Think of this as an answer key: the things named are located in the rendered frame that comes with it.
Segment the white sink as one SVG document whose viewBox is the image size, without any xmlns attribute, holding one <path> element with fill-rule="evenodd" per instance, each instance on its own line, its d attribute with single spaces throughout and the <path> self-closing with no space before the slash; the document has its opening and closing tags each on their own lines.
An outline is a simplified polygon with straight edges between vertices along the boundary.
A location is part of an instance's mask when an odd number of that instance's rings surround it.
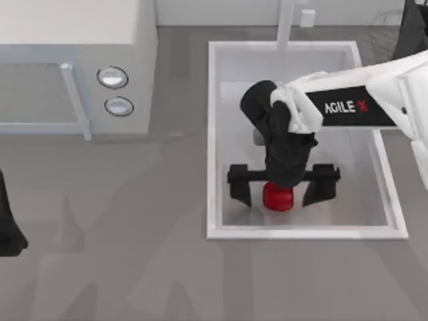
<svg viewBox="0 0 428 321">
<path fill-rule="evenodd" d="M 340 169 L 333 200 L 302 204 L 306 184 L 294 190 L 288 212 L 266 209 L 263 185 L 250 185 L 251 207 L 229 196 L 232 164 L 265 167 L 261 136 L 239 102 L 259 80 L 284 83 L 319 71 L 361 65 L 353 41 L 291 41 L 283 50 L 273 41 L 209 43 L 207 128 L 208 239 L 406 239 L 407 226 L 382 134 L 371 128 L 325 128 L 309 163 Z"/>
</svg>

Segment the red cup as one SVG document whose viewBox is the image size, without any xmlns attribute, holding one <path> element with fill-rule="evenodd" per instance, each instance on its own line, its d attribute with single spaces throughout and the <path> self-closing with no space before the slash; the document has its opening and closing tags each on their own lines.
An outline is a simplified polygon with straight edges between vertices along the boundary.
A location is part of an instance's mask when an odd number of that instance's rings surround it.
<svg viewBox="0 0 428 321">
<path fill-rule="evenodd" d="M 263 205 L 271 211 L 289 211 L 294 206 L 293 188 L 279 187 L 272 182 L 263 186 Z"/>
</svg>

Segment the glass microwave door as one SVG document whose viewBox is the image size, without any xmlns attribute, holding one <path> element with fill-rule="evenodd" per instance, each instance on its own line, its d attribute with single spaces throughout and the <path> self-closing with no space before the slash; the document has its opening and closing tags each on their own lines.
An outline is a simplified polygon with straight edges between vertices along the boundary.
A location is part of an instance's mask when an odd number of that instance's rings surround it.
<svg viewBox="0 0 428 321">
<path fill-rule="evenodd" d="M 82 134 L 60 64 L 0 64 L 0 134 Z"/>
</svg>

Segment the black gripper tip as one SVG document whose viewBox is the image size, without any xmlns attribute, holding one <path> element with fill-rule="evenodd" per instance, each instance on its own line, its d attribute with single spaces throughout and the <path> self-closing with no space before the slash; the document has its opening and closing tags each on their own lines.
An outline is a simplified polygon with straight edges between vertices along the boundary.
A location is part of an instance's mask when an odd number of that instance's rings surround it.
<svg viewBox="0 0 428 321">
<path fill-rule="evenodd" d="M 0 170 L 0 257 L 17 257 L 28 245 L 12 214 L 4 175 Z"/>
</svg>

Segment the large round microwave knob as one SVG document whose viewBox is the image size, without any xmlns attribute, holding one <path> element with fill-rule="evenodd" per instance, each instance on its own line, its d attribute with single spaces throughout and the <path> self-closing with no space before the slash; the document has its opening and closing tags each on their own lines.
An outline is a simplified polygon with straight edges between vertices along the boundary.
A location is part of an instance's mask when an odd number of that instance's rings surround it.
<svg viewBox="0 0 428 321">
<path fill-rule="evenodd" d="M 111 90 L 119 90 L 125 87 L 129 81 L 128 74 L 117 66 L 99 69 L 96 78 L 102 86 Z"/>
</svg>

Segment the small white tap lever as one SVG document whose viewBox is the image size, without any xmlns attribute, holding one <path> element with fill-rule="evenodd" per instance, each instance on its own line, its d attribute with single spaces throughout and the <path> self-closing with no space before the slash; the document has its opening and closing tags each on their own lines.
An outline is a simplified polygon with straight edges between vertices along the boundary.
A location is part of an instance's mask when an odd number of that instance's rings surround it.
<svg viewBox="0 0 428 321">
<path fill-rule="evenodd" d="M 314 27 L 316 19 L 315 9 L 303 9 L 300 16 L 300 27 Z"/>
</svg>

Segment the small round microwave knob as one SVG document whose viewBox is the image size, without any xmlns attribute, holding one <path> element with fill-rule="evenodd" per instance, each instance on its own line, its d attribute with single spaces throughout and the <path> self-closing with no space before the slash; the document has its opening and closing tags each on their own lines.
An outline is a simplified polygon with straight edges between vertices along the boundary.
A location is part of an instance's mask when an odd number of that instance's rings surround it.
<svg viewBox="0 0 428 321">
<path fill-rule="evenodd" d="M 107 99 L 104 109 L 115 117 L 127 117 L 134 112 L 134 104 L 128 98 L 117 96 Z"/>
</svg>

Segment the pale microwave oven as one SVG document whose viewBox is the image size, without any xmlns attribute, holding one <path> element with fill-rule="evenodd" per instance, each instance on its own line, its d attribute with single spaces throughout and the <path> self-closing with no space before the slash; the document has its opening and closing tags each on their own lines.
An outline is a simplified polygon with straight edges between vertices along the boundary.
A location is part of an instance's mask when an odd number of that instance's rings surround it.
<svg viewBox="0 0 428 321">
<path fill-rule="evenodd" d="M 92 137 L 148 132 L 157 45 L 154 0 L 0 0 L 0 64 L 72 64 Z M 128 74 L 125 87 L 98 82 L 108 66 Z M 131 115 L 104 109 L 117 96 L 134 104 Z"/>
</svg>

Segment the tall white tap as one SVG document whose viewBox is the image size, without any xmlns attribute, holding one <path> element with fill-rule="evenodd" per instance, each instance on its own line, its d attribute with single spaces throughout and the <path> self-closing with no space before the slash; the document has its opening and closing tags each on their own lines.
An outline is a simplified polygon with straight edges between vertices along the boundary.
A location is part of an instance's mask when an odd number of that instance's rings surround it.
<svg viewBox="0 0 428 321">
<path fill-rule="evenodd" d="M 284 51 L 289 42 L 296 0 L 280 0 L 276 49 Z"/>
</svg>

